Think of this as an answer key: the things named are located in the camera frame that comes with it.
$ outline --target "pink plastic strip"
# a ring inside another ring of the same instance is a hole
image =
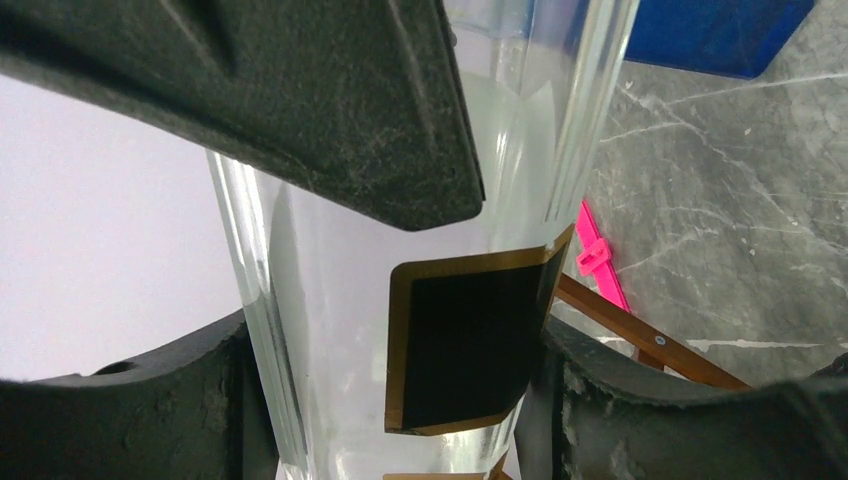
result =
[[[586,200],[580,204],[580,213],[577,214],[577,237],[583,244],[583,253],[577,256],[577,268],[580,275],[587,277],[595,276],[598,290],[601,296],[618,306],[618,308],[629,312],[630,306],[621,291],[621,284],[612,267],[612,250],[607,241],[598,232],[595,219],[589,210]]]

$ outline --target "white surface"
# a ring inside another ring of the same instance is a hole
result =
[[[97,369],[240,308],[203,149],[0,77],[0,377]]]

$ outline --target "clear plastic container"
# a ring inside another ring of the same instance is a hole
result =
[[[285,478],[490,477],[520,399],[450,433],[388,428],[393,272],[469,256],[498,263],[481,256],[497,252],[547,259],[562,246],[637,5],[445,0],[486,192],[472,220],[400,231],[209,153]]]

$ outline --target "gray marble tile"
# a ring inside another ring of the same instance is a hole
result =
[[[822,0],[756,80],[626,63],[587,198],[649,323],[678,339],[832,346],[848,342],[846,170],[848,4]],[[707,356],[761,383],[839,348]]]

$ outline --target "blue container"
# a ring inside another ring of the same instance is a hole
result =
[[[759,76],[815,0],[641,0],[625,59]]]

